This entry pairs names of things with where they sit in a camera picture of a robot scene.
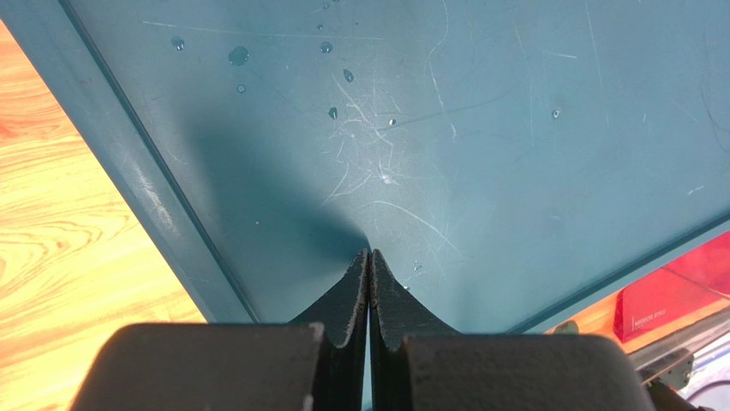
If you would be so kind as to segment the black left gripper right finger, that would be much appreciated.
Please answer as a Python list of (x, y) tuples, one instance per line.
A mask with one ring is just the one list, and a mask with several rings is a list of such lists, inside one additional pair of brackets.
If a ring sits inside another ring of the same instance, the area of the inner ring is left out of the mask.
[(651, 410), (623, 351), (591, 335), (463, 334), (369, 259), (376, 410)]

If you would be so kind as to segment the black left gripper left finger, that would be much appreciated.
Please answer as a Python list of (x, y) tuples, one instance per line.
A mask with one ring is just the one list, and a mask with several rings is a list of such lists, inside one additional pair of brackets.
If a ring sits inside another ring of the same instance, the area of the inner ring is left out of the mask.
[(357, 410), (369, 254), (286, 324), (143, 323), (116, 331), (74, 410)]

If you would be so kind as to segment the teal drawer organizer box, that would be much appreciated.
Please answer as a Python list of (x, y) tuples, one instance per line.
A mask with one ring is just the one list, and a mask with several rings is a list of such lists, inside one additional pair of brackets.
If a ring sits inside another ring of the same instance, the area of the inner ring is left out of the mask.
[(203, 315), (363, 248), (465, 332), (543, 331), (729, 227), (726, 1), (4, 1)]

